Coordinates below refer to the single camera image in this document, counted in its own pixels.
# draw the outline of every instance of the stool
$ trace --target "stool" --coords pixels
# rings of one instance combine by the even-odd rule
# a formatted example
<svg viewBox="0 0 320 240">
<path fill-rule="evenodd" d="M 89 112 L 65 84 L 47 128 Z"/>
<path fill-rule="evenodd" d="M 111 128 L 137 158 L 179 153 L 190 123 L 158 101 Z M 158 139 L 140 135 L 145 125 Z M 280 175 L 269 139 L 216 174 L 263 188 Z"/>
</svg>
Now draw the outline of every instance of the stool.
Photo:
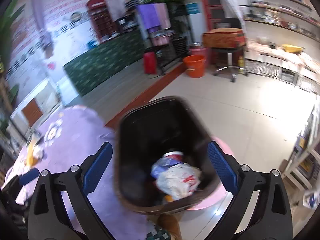
<svg viewBox="0 0 320 240">
<path fill-rule="evenodd" d="M 244 71 L 244 75 L 246 77 L 248 76 L 248 72 L 243 67 L 238 67 L 238 66 L 233 66 L 232 65 L 232 53 L 243 49 L 243 47 L 239 47 L 239 48 L 236 48 L 236 49 L 223 49 L 223 48 L 212 48 L 212 49 L 214 49 L 216 52 L 219 52 L 219 53 L 227 53 L 228 54 L 228 66 L 225 66 L 225 67 L 217 69 L 214 72 L 213 75 L 217 76 L 220 70 L 226 69 L 226 68 L 230 68 L 230 70 L 231 70 L 231 82 L 236 82 L 236 78 L 237 78 L 237 75 L 236 75 L 234 69 L 242 69 Z"/>
</svg>

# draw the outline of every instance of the white flower pattern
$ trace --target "white flower pattern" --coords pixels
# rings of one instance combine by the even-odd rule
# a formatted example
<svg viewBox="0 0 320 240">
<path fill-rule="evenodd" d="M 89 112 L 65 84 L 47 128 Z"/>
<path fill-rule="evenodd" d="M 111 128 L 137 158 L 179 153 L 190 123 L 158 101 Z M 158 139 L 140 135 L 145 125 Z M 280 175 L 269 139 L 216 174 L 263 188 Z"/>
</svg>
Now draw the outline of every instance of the white flower pattern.
<svg viewBox="0 0 320 240">
<path fill-rule="evenodd" d="M 44 136 L 44 147 L 49 147 L 53 144 L 54 139 L 58 138 L 62 132 L 62 119 L 58 119 L 57 121 L 51 123 L 49 125 L 48 131 Z"/>
</svg>

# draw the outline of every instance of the brown floor strip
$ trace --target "brown floor strip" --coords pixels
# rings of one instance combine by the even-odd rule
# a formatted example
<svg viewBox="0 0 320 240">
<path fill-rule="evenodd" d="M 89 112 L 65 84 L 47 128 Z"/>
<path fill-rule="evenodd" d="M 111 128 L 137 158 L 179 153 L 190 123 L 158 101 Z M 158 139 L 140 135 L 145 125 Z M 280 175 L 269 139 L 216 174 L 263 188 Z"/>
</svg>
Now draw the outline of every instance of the brown floor strip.
<svg viewBox="0 0 320 240">
<path fill-rule="evenodd" d="M 143 106 L 148 103 L 152 98 L 154 98 L 162 89 L 169 85 L 173 80 L 180 76 L 185 71 L 185 65 L 183 63 L 179 64 L 156 83 L 151 85 L 148 89 L 143 91 L 139 96 L 137 96 L 133 101 L 131 101 L 124 109 L 122 109 L 114 118 L 112 118 L 107 124 L 107 127 L 111 127 L 116 130 L 120 119 L 130 110 Z"/>
</svg>

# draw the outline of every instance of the gray wooden floor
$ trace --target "gray wooden floor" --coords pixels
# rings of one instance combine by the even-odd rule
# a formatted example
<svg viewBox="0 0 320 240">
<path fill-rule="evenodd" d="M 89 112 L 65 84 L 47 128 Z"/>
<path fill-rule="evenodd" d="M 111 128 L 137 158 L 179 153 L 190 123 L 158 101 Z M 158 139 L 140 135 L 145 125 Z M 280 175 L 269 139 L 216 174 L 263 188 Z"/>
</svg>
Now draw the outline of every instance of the gray wooden floor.
<svg viewBox="0 0 320 240">
<path fill-rule="evenodd" d="M 173 68 L 177 62 L 178 60 L 172 62 L 168 67 Z M 145 74 L 143 60 L 138 60 L 83 97 L 77 96 L 67 106 L 85 105 L 90 107 L 97 111 L 98 115 L 107 123 L 127 104 L 161 78 L 161 76 L 156 76 L 158 74 Z"/>
</svg>

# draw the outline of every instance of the metal screw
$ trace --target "metal screw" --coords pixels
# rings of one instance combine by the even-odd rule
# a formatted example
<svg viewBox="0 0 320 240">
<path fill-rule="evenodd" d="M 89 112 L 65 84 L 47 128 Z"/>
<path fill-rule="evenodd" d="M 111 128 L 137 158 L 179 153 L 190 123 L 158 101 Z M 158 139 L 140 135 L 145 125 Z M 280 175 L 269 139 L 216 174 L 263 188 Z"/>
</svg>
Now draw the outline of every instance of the metal screw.
<svg viewBox="0 0 320 240">
<path fill-rule="evenodd" d="M 277 170 L 272 170 L 272 174 L 275 175 L 275 176 L 278 176 L 278 175 L 279 175 L 279 171 L 277 171 Z"/>
<path fill-rule="evenodd" d="M 250 168 L 249 168 L 248 165 L 242 165 L 242 166 L 241 166 L 241 169 L 242 169 L 243 171 L 249 171 L 249 170 L 250 170 Z"/>
<path fill-rule="evenodd" d="M 70 170 L 71 170 L 72 172 L 76 172 L 77 170 L 79 170 L 79 166 L 78 166 L 78 165 L 73 165 L 73 166 L 70 168 Z"/>
<path fill-rule="evenodd" d="M 41 175 L 42 176 L 46 176 L 48 174 L 48 170 L 43 170 L 43 171 L 41 171 Z"/>
</svg>

